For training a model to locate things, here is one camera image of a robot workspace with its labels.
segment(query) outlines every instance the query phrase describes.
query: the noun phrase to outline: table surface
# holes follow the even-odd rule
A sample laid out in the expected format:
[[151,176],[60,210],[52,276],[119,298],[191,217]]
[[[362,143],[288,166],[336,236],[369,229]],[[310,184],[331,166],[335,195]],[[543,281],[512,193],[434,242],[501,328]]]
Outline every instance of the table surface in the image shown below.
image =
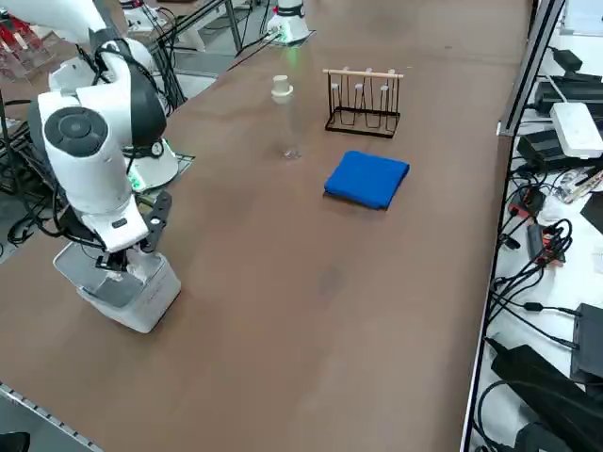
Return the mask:
[[[603,38],[588,36],[560,35],[559,30],[551,37],[550,45],[559,49],[570,49],[582,61],[581,73],[603,75],[603,61],[599,57],[603,52]],[[554,61],[548,51],[543,59],[540,74],[563,75],[564,70]],[[519,129],[522,135],[538,132],[539,130],[552,129],[551,123],[535,124],[529,121],[545,121],[537,117],[533,110],[526,110],[522,121],[527,121]],[[521,159],[513,161],[513,167],[525,163]],[[546,182],[551,184],[559,173],[550,174]],[[516,189],[510,183],[509,193]],[[549,195],[548,188],[544,193]],[[603,308],[603,275],[595,270],[593,253],[598,248],[603,248],[603,235],[582,216],[580,211],[590,199],[585,196],[571,204],[563,204],[554,196],[548,196],[543,213],[538,220],[547,224],[546,217],[553,214],[557,218],[567,218],[572,222],[574,242],[566,253],[566,263],[561,268],[547,269],[545,276],[533,289],[525,291],[515,302],[536,301],[545,306],[561,306],[577,309],[581,303],[587,303],[598,308]],[[507,231],[511,230],[520,218],[509,223]],[[520,250],[512,251],[503,248],[497,259],[496,275],[510,276],[519,271],[529,260],[526,240],[526,228],[522,226],[513,234],[521,244]],[[525,284],[532,283],[536,277],[527,280]],[[558,313],[527,313],[522,309],[516,312],[542,330],[566,340],[572,340],[574,333],[574,318]],[[520,323],[512,315],[502,312],[488,328],[489,337],[496,337],[507,347],[517,347],[528,344],[554,365],[564,375],[570,375],[571,351],[566,347],[558,346],[549,341],[530,327]],[[478,394],[494,381],[499,380],[492,371],[491,364],[496,355],[489,347],[483,354]],[[530,412],[522,409],[522,400],[509,388],[501,387],[493,391],[484,403],[483,423],[486,433],[495,441],[505,444],[514,444],[515,435],[519,429],[533,420]],[[474,444],[482,444],[477,433],[473,433]]]
[[[160,244],[183,283],[155,330],[100,315],[36,234],[0,268],[0,379],[107,451],[458,448],[507,154],[523,0],[313,0],[169,121],[197,156]],[[325,132],[321,69],[406,73],[392,140]],[[280,158],[271,77],[304,156]],[[349,149],[411,165],[386,212],[329,199]]]

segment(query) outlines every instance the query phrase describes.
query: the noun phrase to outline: black device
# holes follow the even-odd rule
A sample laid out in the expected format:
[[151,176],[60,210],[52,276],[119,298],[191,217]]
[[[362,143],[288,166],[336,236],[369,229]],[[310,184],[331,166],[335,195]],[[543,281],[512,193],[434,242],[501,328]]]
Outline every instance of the black device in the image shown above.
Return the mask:
[[580,316],[574,320],[574,342],[579,349],[572,350],[571,375],[573,379],[588,381],[592,376],[603,378],[603,310],[590,304],[580,304]]
[[572,452],[566,443],[537,422],[523,427],[515,437],[515,452]]
[[582,60],[574,54],[571,50],[568,49],[556,49],[555,47],[550,47],[553,52],[553,59],[557,64],[559,64],[565,71],[570,71],[572,73],[576,73],[582,67]]
[[537,217],[545,205],[546,195],[538,188],[519,188],[509,202],[509,211],[517,210],[521,218]]
[[[603,118],[603,83],[589,83],[552,77],[553,81],[569,102],[583,102],[593,118]],[[548,116],[553,104],[563,99],[550,82],[541,82],[536,88],[533,108],[541,115]]]
[[[603,121],[596,122],[597,127],[603,128]],[[522,136],[517,143],[517,151],[534,167],[536,172],[551,172],[584,168],[593,166],[603,167],[603,157],[582,158],[568,157],[563,153],[562,145],[554,130],[545,130]]]
[[506,348],[492,339],[487,341],[497,352],[492,370],[509,382],[555,436],[573,451],[603,450],[601,405],[532,347]]
[[568,82],[591,82],[591,83],[601,83],[603,76],[601,75],[593,75],[591,73],[572,73],[567,71],[563,76],[563,80]]
[[555,260],[550,261],[553,266],[561,265],[565,262],[565,253],[559,250],[552,250],[550,240],[552,234],[546,232],[546,227],[540,224],[531,224],[528,226],[528,253],[530,259],[536,263],[545,263],[555,256]]

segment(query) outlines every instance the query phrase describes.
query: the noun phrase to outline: folded blue towel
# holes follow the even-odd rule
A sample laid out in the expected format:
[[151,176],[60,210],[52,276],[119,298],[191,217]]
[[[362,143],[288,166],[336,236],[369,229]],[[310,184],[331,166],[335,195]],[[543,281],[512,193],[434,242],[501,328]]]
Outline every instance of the folded blue towel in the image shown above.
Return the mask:
[[373,209],[383,209],[389,206],[410,168],[408,163],[391,158],[347,151],[324,184],[324,190]]

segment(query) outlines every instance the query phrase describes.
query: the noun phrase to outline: white router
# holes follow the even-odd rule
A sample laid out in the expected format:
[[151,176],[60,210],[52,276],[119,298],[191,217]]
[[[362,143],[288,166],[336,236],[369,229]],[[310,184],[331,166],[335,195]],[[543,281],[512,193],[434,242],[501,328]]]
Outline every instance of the white router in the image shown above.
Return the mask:
[[568,157],[584,159],[600,157],[603,154],[603,138],[586,104],[567,102],[552,78],[548,75],[546,78],[563,99],[563,102],[554,104],[550,110],[550,118],[563,153]]

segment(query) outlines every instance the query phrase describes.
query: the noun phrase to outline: bottle cap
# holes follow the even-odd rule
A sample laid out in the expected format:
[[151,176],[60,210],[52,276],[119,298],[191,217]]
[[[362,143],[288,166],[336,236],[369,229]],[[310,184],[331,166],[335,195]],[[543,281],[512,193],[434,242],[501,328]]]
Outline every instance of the bottle cap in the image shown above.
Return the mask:
[[285,103],[293,95],[293,87],[286,75],[272,77],[272,99],[277,103]]

